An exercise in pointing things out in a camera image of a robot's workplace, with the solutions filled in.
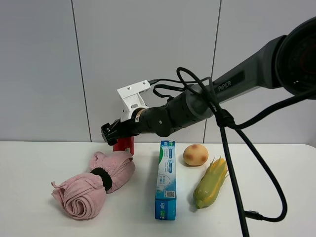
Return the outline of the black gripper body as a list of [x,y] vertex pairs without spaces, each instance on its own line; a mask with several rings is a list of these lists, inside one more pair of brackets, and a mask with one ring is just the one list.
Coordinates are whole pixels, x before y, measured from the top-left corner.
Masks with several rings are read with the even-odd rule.
[[113,146],[118,142],[118,139],[139,135],[141,126],[142,122],[136,122],[135,119],[124,122],[117,119],[112,124],[106,123],[101,126],[101,135],[108,145]]

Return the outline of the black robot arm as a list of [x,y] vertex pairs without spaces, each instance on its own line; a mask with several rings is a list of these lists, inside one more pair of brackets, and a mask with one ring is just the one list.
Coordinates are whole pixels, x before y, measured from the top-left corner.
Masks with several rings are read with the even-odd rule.
[[[144,81],[118,90],[124,103],[121,118],[101,127],[101,134],[109,145],[119,139],[152,133],[160,137],[216,116],[220,127],[234,130],[247,128],[276,110],[316,97],[316,20],[296,27],[290,34],[268,42],[248,59],[216,80],[204,85],[193,76],[192,82],[179,79],[183,87],[179,95],[168,96],[167,103],[147,107],[141,93],[158,80]],[[292,97],[273,104],[242,124],[235,124],[232,116],[219,104],[256,88],[284,88]]]

